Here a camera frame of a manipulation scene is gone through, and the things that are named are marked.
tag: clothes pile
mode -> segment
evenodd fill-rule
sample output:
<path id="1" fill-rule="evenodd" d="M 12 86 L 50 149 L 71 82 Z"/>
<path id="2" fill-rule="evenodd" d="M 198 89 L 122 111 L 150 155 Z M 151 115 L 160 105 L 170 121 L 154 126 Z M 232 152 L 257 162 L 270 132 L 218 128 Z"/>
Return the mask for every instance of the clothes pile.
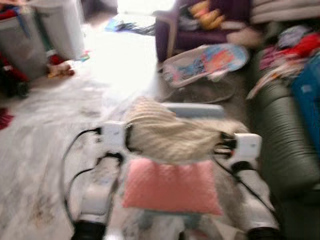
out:
<path id="1" fill-rule="evenodd" d="M 275 79 L 289 80 L 291 84 L 319 48 L 320 33 L 308 26 L 297 25 L 283 31 L 278 42 L 264 50 L 259 68 L 270 71 L 256 83 L 247 99 L 254 98 L 263 86 Z"/>

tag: cream knit blanket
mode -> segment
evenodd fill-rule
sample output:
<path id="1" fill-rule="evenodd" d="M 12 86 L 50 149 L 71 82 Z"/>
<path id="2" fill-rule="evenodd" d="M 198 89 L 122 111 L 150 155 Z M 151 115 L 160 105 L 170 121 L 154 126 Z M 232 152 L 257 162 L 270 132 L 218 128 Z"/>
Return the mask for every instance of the cream knit blanket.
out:
<path id="1" fill-rule="evenodd" d="M 189 164 L 208 159 L 220 143 L 221 132 L 247 133 L 238 121 L 213 118 L 178 118 L 151 99 L 140 97 L 126 116 L 133 125 L 129 147 L 163 164 Z"/>

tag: green leather sofa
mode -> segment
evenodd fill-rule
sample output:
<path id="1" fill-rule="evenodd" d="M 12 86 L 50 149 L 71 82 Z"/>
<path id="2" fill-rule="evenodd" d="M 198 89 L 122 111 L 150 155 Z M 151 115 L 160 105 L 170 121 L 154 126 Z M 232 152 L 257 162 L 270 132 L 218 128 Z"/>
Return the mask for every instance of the green leather sofa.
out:
<path id="1" fill-rule="evenodd" d="M 266 73 L 263 52 L 250 61 L 247 88 Z M 277 79 L 249 101 L 252 132 L 262 136 L 259 172 L 270 187 L 288 240 L 320 240 L 320 159 L 290 88 Z"/>

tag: stuffed toy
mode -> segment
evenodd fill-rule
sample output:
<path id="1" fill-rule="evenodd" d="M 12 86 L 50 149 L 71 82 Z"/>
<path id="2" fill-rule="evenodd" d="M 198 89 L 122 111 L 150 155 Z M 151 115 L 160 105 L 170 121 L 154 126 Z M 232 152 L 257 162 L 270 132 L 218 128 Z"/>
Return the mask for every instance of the stuffed toy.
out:
<path id="1" fill-rule="evenodd" d="M 220 27 L 221 23 L 225 20 L 225 16 L 220 15 L 219 9 L 213 11 L 209 11 L 209 9 L 209 0 L 201 1 L 189 7 L 192 16 L 198 19 L 201 28 L 206 31 Z"/>
<path id="2" fill-rule="evenodd" d="M 75 74 L 75 71 L 72 69 L 72 66 L 68 61 L 64 61 L 57 65 L 47 64 L 47 67 L 48 78 L 62 78 L 64 76 L 73 76 Z"/>

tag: purple armchair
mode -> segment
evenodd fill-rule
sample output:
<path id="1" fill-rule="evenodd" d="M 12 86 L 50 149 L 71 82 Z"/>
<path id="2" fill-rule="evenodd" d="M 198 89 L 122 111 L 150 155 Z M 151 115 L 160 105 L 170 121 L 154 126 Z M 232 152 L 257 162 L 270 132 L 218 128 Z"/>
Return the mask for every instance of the purple armchair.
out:
<path id="1" fill-rule="evenodd" d="M 179 7 L 193 5 L 201 0 L 176 0 L 169 11 L 156 11 L 155 44 L 159 62 L 170 58 L 176 50 L 190 50 L 205 44 L 227 42 L 227 34 L 232 30 L 181 31 L 178 29 Z M 226 21 L 249 23 L 251 0 L 210 0 L 210 10 L 220 9 Z"/>

